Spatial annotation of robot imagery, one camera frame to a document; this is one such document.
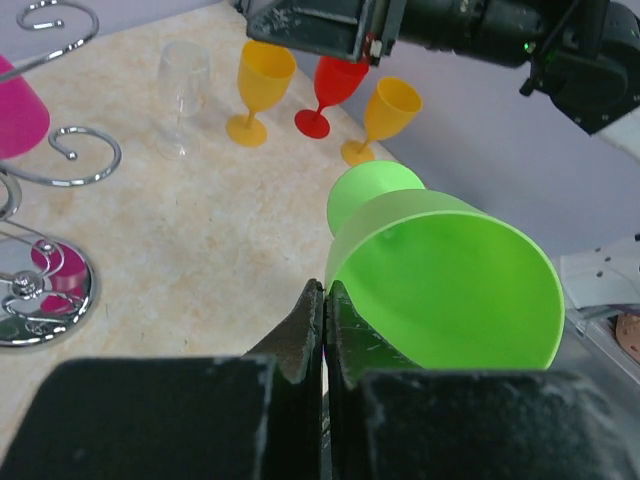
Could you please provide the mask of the green plastic wine glass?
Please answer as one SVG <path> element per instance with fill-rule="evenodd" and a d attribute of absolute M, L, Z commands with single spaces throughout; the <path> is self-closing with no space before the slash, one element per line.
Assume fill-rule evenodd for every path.
<path fill-rule="evenodd" d="M 565 304 L 551 260 L 526 234 L 409 168 L 345 171 L 326 207 L 333 241 L 325 285 L 426 368 L 545 369 Z"/>

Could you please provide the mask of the pink plastic wine glass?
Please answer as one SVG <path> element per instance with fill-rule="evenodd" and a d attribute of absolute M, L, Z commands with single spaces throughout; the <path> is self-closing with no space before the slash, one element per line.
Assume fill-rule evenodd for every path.
<path fill-rule="evenodd" d="M 22 76 L 1 84 L 0 109 L 2 160 L 32 150 L 47 135 L 49 111 Z"/>

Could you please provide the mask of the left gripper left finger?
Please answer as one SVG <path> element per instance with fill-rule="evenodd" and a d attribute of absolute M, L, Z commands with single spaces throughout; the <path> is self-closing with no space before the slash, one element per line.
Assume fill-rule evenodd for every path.
<path fill-rule="evenodd" d="M 319 384 L 322 378 L 322 285 L 309 279 L 290 313 L 246 355 L 273 356 L 291 384 Z"/>

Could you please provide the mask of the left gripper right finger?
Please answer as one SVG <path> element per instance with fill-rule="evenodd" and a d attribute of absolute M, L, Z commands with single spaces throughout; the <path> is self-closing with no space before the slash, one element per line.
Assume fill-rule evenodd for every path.
<path fill-rule="evenodd" d="M 326 297 L 325 326 L 330 390 L 356 390 L 378 378 L 425 373 L 364 318 L 341 281 Z"/>

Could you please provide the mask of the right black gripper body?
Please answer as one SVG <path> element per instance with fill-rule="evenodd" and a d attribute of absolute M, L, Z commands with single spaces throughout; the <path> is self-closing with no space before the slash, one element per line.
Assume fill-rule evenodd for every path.
<path fill-rule="evenodd" d="M 391 54 L 400 35 L 404 11 L 405 0 L 362 2 L 353 50 L 356 61 L 378 65 Z"/>

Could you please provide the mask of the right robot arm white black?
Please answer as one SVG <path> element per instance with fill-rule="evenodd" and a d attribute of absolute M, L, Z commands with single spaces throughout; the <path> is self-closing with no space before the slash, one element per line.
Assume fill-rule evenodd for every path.
<path fill-rule="evenodd" d="M 397 41 L 509 68 L 577 127 L 639 155 L 639 19 L 613 1 L 239 1 L 248 37 L 376 65 Z"/>

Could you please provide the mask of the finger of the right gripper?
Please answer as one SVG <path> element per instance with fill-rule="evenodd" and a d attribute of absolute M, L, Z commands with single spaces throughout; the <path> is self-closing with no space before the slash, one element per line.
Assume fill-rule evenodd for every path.
<path fill-rule="evenodd" d="M 362 54 L 363 1 L 234 1 L 232 6 L 246 19 L 253 40 L 342 60 Z"/>

